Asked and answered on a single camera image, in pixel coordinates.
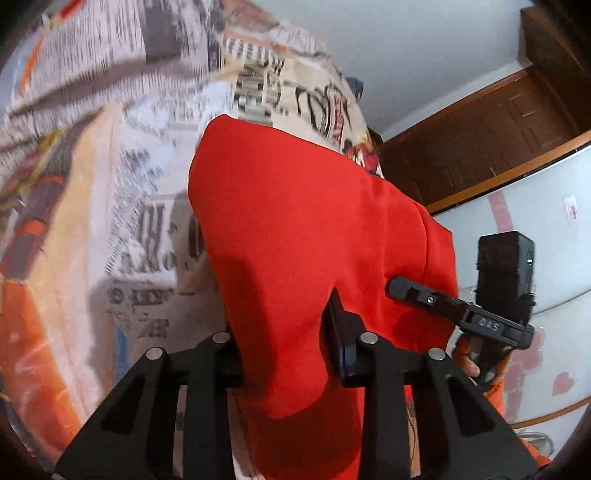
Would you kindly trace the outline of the person right hand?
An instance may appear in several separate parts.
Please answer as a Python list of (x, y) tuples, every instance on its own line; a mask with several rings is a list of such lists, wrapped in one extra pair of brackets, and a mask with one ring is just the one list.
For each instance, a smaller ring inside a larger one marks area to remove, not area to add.
[(502, 393), (514, 351), (498, 340), (462, 333), (451, 357), (487, 396)]

